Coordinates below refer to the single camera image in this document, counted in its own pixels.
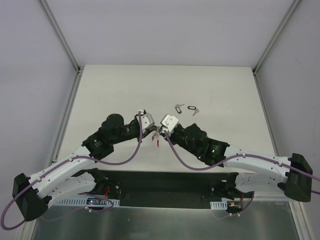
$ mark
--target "purple cable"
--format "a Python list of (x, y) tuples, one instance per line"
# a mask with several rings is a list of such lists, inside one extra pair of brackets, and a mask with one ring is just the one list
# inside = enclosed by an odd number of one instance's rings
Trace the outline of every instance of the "purple cable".
[[(54, 170), (56, 170), (57, 168), (61, 167), (62, 165), (66, 164), (69, 162), (69, 159), (64, 160), (58, 164), (56, 164), (53, 168), (51, 168), (49, 171), (45, 172), (43, 175), (40, 176), (40, 179), (43, 179), (45, 176), (47, 176), (48, 174), (50, 174), (51, 172), (53, 172)], [(14, 230), (18, 227), (20, 227), (22, 224), (25, 223), (25, 220), (23, 220), (22, 222), (20, 222), (19, 224), (12, 226), (12, 227), (7, 227), (5, 225), (5, 216), (7, 211), (9, 210), (9, 208), (11, 207), (11, 205), (22, 195), (24, 194), (28, 189), (30, 189), (33, 185), (35, 185), (36, 183), (38, 183), (38, 180), (34, 180), (32, 183), (30, 183), (25, 189), (23, 189), (21, 192), (19, 192), (10, 202), (9, 204), (4, 208), (2, 215), (1, 215), (1, 220), (0, 220), (0, 225), (2, 227), (2, 229), (6, 230), (6, 231), (10, 231), (10, 230)]]
[[(165, 132), (164, 134), (165, 134), (165, 137), (166, 137), (166, 139), (167, 139), (167, 141), (168, 141), (168, 143), (169, 143), (169, 145), (170, 145), (170, 147), (171, 147), (174, 155), (175, 155), (176, 158), (179, 160), (179, 162), (182, 163), (182, 165), (185, 166), (186, 168), (191, 169), (191, 170), (194, 170), (194, 171), (204, 171), (204, 170), (212, 169), (212, 168), (215, 168), (216, 166), (219, 166), (219, 165), (225, 163), (225, 162), (228, 161), (228, 160), (242, 157), (242, 155), (240, 155), (240, 154), (238, 154), (238, 155), (233, 155), (233, 156), (227, 157), (226, 159), (224, 159), (224, 160), (222, 160), (222, 161), (220, 161), (220, 162), (218, 162), (218, 163), (216, 163), (216, 164), (214, 164), (214, 165), (212, 165), (212, 166), (207, 166), (207, 167), (203, 167), (203, 168), (195, 168), (195, 167), (189, 166), (188, 164), (186, 164), (186, 163), (180, 158), (180, 156), (178, 155), (177, 151), (175, 150), (174, 145), (173, 145), (172, 142), (170, 141), (170, 138), (169, 138), (169, 136), (168, 136), (168, 133)], [(246, 156), (246, 157), (249, 157), (249, 158), (256, 158), (256, 159), (265, 160), (265, 161), (268, 161), (268, 162), (270, 162), (270, 163), (277, 164), (277, 165), (279, 164), (279, 162), (276, 161), (276, 160), (272, 160), (272, 159), (269, 159), (269, 158), (266, 158), (266, 157), (263, 157), (263, 156), (259, 156), (259, 155), (246, 154), (245, 156)], [(320, 177), (313, 176), (313, 175), (311, 175), (311, 174), (309, 174), (309, 173), (306, 173), (306, 172), (304, 172), (304, 171), (301, 171), (300, 169), (297, 169), (297, 168), (295, 168), (295, 167), (293, 167), (293, 166), (289, 166), (289, 165), (287, 165), (287, 164), (285, 164), (285, 163), (282, 163), (281, 166), (286, 167), (286, 168), (288, 168), (288, 169), (291, 169), (291, 170), (293, 170), (293, 171), (296, 171), (296, 172), (298, 172), (298, 173), (300, 173), (300, 174), (302, 174), (302, 175), (305, 175), (305, 176), (307, 176), (307, 177), (309, 177), (309, 178), (312, 178), (312, 179), (317, 180), (318, 182), (320, 182)]]
[[(89, 196), (89, 197), (91, 197), (91, 198), (106, 200), (107, 202), (109, 202), (109, 203), (111, 204), (110, 207), (105, 207), (105, 208), (102, 209), (102, 210), (94, 210), (94, 209), (91, 209), (91, 211), (94, 212), (94, 213), (102, 213), (102, 212), (105, 212), (105, 211), (111, 209), (111, 208), (114, 206), (114, 203), (113, 203), (111, 200), (109, 200), (108, 198), (101, 197), (101, 196), (91, 195), (91, 194), (86, 193), (86, 192), (83, 192), (83, 193), (81, 193), (81, 194), (82, 194), (82, 195)], [(42, 219), (43, 221), (45, 221), (45, 222), (54, 222), (54, 221), (63, 219), (63, 218), (65, 218), (65, 217), (73, 214), (74, 212), (80, 210), (80, 209), (86, 209), (86, 207), (83, 207), (83, 206), (77, 207), (77, 208), (73, 209), (72, 211), (69, 211), (68, 213), (66, 213), (66, 214), (64, 214), (64, 215), (62, 215), (62, 216), (59, 216), (59, 217), (57, 217), (57, 218), (54, 218), (54, 219), (46, 219), (46, 218), (44, 218), (43, 216), (41, 216), (41, 219)]]
[(320, 195), (320, 191), (311, 190), (311, 192), (312, 192), (313, 194), (318, 194), (318, 195)]
[(105, 161), (101, 161), (101, 160), (97, 160), (97, 159), (94, 159), (92, 157), (89, 157), (89, 156), (76, 156), (76, 157), (73, 157), (72, 159), (90, 159), (90, 160), (94, 160), (95, 162), (98, 162), (98, 163), (101, 163), (101, 164), (106, 164), (106, 165), (111, 165), (111, 166), (119, 166), (119, 165), (123, 165), (123, 164), (127, 164), (128, 162), (130, 162), (132, 159), (134, 159), (134, 157), (137, 155), (138, 151), (139, 151), (139, 148), (140, 148), (140, 145), (142, 143), (142, 119), (141, 119), (141, 111), (139, 111), (138, 113), (138, 117), (139, 117), (139, 126), (140, 126), (140, 135), (139, 135), (139, 142), (138, 142), (138, 145), (136, 146), (136, 149), (133, 153), (133, 155), (128, 159), (128, 160), (125, 160), (125, 161), (122, 161), (122, 162), (105, 162)]
[(111, 204), (111, 206), (105, 207), (102, 210), (94, 210), (94, 209), (92, 209), (91, 211), (94, 212), (94, 213), (103, 213), (105, 211), (108, 211), (109, 209), (111, 209), (114, 206), (114, 203), (111, 200), (109, 200), (108, 198), (105, 198), (105, 197), (102, 197), (102, 196), (91, 195), (91, 194), (86, 193), (86, 192), (83, 192), (81, 194), (82, 195), (86, 195), (86, 196), (91, 197), (91, 198), (97, 198), (97, 199), (101, 199), (101, 200), (106, 200), (107, 202), (109, 202)]
[[(277, 165), (279, 164), (279, 162), (276, 161), (276, 160), (272, 160), (272, 159), (269, 159), (269, 158), (266, 158), (266, 157), (263, 157), (263, 156), (259, 156), (259, 155), (246, 154), (245, 156), (246, 156), (246, 157), (249, 157), (249, 158), (257, 158), (257, 159), (265, 160), (265, 161), (268, 161), (268, 162), (270, 162), (270, 163), (274, 163), (274, 164), (277, 164)], [(286, 167), (286, 168), (288, 168), (288, 169), (291, 169), (291, 170), (293, 170), (293, 171), (296, 171), (296, 172), (298, 172), (298, 173), (300, 173), (300, 174), (302, 174), (302, 175), (305, 175), (305, 176), (307, 176), (307, 177), (309, 177), (309, 178), (311, 178), (311, 179), (314, 179), (314, 180), (317, 180), (318, 182), (320, 182), (320, 177), (313, 176), (313, 175), (311, 175), (311, 174), (309, 174), (309, 173), (306, 173), (306, 172), (304, 172), (304, 171), (301, 171), (300, 169), (295, 168), (295, 167), (290, 166), (290, 165), (287, 165), (287, 164), (285, 164), (285, 163), (282, 163), (281, 166)]]
[[(123, 165), (123, 164), (126, 164), (128, 162), (130, 162), (138, 153), (139, 151), (139, 148), (140, 148), (140, 145), (141, 145), (141, 142), (142, 142), (142, 118), (141, 118), (141, 111), (139, 111), (138, 113), (138, 117), (139, 117), (139, 126), (140, 126), (140, 134), (139, 134), (139, 142), (138, 142), (138, 145), (133, 153), (133, 155), (126, 161), (123, 161), (123, 162), (105, 162), (105, 161), (101, 161), (101, 160), (97, 160), (97, 159), (94, 159), (92, 157), (89, 157), (89, 156), (75, 156), (75, 157), (72, 157), (71, 159), (72, 160), (76, 160), (76, 159), (90, 159), (92, 161), (95, 161), (95, 162), (98, 162), (98, 163), (101, 163), (101, 164), (106, 164), (106, 165), (113, 165), (113, 166), (118, 166), (118, 165)], [(40, 179), (43, 179), (45, 176), (47, 176), (48, 174), (52, 173), (54, 170), (56, 170), (57, 168), (61, 167), (62, 165), (66, 164), (69, 162), (69, 159), (66, 159), (60, 163), (57, 163), (53, 168), (51, 168), (50, 170), (48, 170), (47, 172), (45, 172), (43, 175), (41, 175), (39, 178)], [(25, 220), (23, 220), (22, 222), (20, 222), (19, 224), (15, 225), (15, 226), (12, 226), (12, 227), (7, 227), (5, 225), (5, 216), (7, 214), (7, 211), (9, 210), (9, 208), (11, 207), (11, 205), (22, 195), (24, 194), (28, 189), (30, 189), (33, 185), (35, 185), (36, 183), (38, 183), (39, 181), (38, 180), (35, 180), (33, 181), (32, 183), (30, 183), (26, 188), (24, 188), (21, 192), (19, 192), (9, 203), (8, 205), (4, 208), (2, 214), (1, 214), (1, 220), (0, 220), (0, 225), (2, 227), (2, 229), (6, 230), (6, 231), (10, 231), (10, 230), (14, 230), (18, 227), (20, 227), (22, 224), (25, 223)]]

